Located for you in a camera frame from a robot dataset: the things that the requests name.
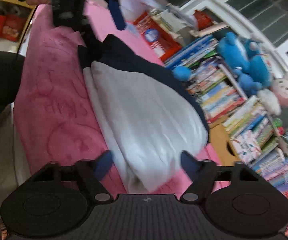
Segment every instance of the round black pad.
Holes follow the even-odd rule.
[[[212,193],[205,211],[216,227],[235,236],[272,236],[288,224],[287,198],[271,185],[248,181]]]
[[[26,237],[64,233],[86,212],[87,200],[80,192],[53,181],[23,184],[5,199],[0,210],[6,227]]]

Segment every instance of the pink blanket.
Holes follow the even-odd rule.
[[[80,159],[95,159],[107,149],[79,67],[77,46],[83,44],[79,33],[65,27],[53,28],[50,6],[39,6],[37,13],[14,104],[15,124],[31,173],[49,161],[72,165]],[[162,65],[142,38],[116,29],[107,9],[89,3],[85,15],[100,40],[114,34],[136,54]],[[199,157],[219,161],[211,145]],[[125,193],[115,167],[102,183],[114,196]],[[179,196],[190,183],[179,171],[155,193]]]

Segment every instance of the black device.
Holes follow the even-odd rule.
[[[183,152],[181,165],[193,182],[179,200],[172,194],[114,200],[98,180],[112,163],[107,151],[94,161],[44,166],[2,203],[9,240],[288,239],[287,198],[245,164],[217,166]],[[223,180],[231,185],[211,193]]]
[[[79,31],[86,48],[79,46],[79,54],[87,57],[88,62],[99,60],[102,56],[103,45],[97,40],[87,17],[83,15],[85,0],[51,0],[53,25],[55,27],[66,26],[74,31]],[[118,0],[105,0],[108,9],[118,30],[126,28],[125,20],[119,9]]]

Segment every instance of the blue stuffed toy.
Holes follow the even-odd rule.
[[[218,43],[217,51],[233,70],[240,67],[253,82],[260,82],[263,88],[267,88],[272,76],[265,56],[261,54],[260,42],[254,34],[250,39],[241,38],[240,41],[234,33],[229,32]]]
[[[177,66],[172,72],[174,77],[181,82],[188,81],[192,75],[192,71],[184,66]]]
[[[263,43],[263,41],[260,38],[258,38],[255,34],[252,34],[250,39],[241,37],[240,41],[243,43],[244,48],[246,50],[246,54],[249,59],[251,59],[257,54],[262,53],[258,44]]]
[[[255,82],[260,82],[263,88],[271,85],[272,76],[268,70],[268,63],[266,63],[265,56],[263,55],[256,55],[251,58],[248,74]]]
[[[258,91],[263,89],[260,82],[255,82],[250,75],[243,73],[240,68],[234,69],[234,74],[237,75],[237,82],[246,96],[256,95]]]
[[[243,72],[248,73],[250,63],[245,47],[234,33],[227,33],[219,41],[217,51],[232,69],[241,67]]]

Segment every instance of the stuffed animal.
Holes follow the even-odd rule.
[[[251,58],[250,66],[247,74],[249,74],[255,82],[260,82],[263,88],[267,88],[271,85],[272,76],[270,72],[269,63],[266,60],[265,55],[255,55]]]
[[[232,32],[226,34],[218,43],[217,51],[225,62],[234,70],[237,67],[249,74],[253,81],[260,82],[263,88],[271,84],[271,73],[266,55],[261,54],[258,45],[260,39],[254,34],[250,39],[241,38],[242,42]]]
[[[250,75],[243,73],[239,68],[234,70],[234,74],[237,75],[237,82],[248,97],[256,95],[263,88],[260,82],[255,82]]]
[[[275,79],[270,90],[261,90],[257,96],[270,114],[280,115],[281,108],[288,107],[288,72],[282,78]]]
[[[243,72],[248,73],[249,60],[246,50],[234,33],[227,33],[226,36],[219,41],[217,52],[232,69],[241,67]]]
[[[288,107],[288,72],[271,84],[270,90],[276,95],[281,107]]]
[[[177,66],[172,72],[174,77],[181,82],[188,81],[192,75],[192,71],[184,66]]]
[[[252,33],[250,39],[241,37],[240,40],[244,45],[248,58],[262,53],[259,43],[263,43],[263,41],[254,33]]]

